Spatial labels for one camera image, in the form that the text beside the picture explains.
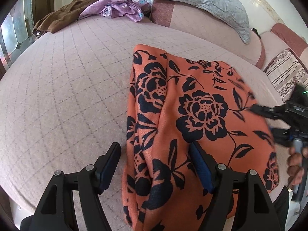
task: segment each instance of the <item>finger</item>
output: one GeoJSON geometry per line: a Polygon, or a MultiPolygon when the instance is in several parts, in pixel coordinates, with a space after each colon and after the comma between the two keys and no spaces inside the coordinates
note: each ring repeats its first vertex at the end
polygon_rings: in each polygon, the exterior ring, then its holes
{"type": "Polygon", "coordinates": [[[300,153],[295,153],[291,155],[288,160],[287,164],[288,166],[296,166],[302,163],[303,157],[300,153]]]}
{"type": "Polygon", "coordinates": [[[300,183],[301,183],[301,177],[300,178],[289,177],[288,179],[289,186],[299,185],[300,183]]]}
{"type": "Polygon", "coordinates": [[[302,154],[305,158],[308,158],[308,147],[303,148],[302,154]]]}
{"type": "Polygon", "coordinates": [[[303,177],[305,171],[303,168],[299,166],[291,166],[291,167],[288,167],[287,173],[291,177],[294,177],[294,176],[303,177]]]}
{"type": "Polygon", "coordinates": [[[289,153],[290,153],[290,156],[295,154],[296,153],[295,148],[294,147],[290,147],[289,153]]]}

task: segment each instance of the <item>purple cloth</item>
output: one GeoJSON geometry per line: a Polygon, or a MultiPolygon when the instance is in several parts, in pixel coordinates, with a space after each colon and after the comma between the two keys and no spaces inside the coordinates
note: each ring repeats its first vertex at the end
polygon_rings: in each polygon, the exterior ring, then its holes
{"type": "Polygon", "coordinates": [[[143,12],[147,10],[150,10],[150,6],[146,0],[99,0],[87,7],[79,19],[101,14],[102,17],[111,18],[127,16],[138,22],[143,19],[143,12]]]}

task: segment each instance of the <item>brown cloth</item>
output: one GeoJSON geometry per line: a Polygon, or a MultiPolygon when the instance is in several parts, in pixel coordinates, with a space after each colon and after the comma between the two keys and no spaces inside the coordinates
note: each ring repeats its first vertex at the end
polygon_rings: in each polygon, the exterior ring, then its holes
{"type": "Polygon", "coordinates": [[[46,32],[56,33],[57,31],[76,21],[79,15],[92,3],[98,0],[73,0],[70,4],[63,6],[61,9],[52,12],[39,20],[32,33],[39,36],[46,32]]]}

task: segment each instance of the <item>metal bolt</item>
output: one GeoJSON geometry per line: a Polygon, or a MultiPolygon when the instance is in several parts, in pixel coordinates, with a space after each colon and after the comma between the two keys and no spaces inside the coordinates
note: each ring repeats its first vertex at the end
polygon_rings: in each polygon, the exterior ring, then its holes
{"type": "Polygon", "coordinates": [[[220,170],[225,170],[227,167],[226,167],[226,165],[220,163],[220,164],[218,164],[218,168],[219,168],[220,170]]]}
{"type": "Polygon", "coordinates": [[[94,165],[90,164],[86,166],[86,171],[91,171],[94,169],[94,165]]]}
{"type": "Polygon", "coordinates": [[[249,173],[250,173],[252,176],[256,176],[256,175],[258,174],[257,171],[255,171],[254,169],[249,170],[249,173]]]}
{"type": "Polygon", "coordinates": [[[54,175],[55,176],[60,176],[60,174],[62,173],[62,171],[60,169],[57,169],[55,172],[54,172],[54,175]]]}

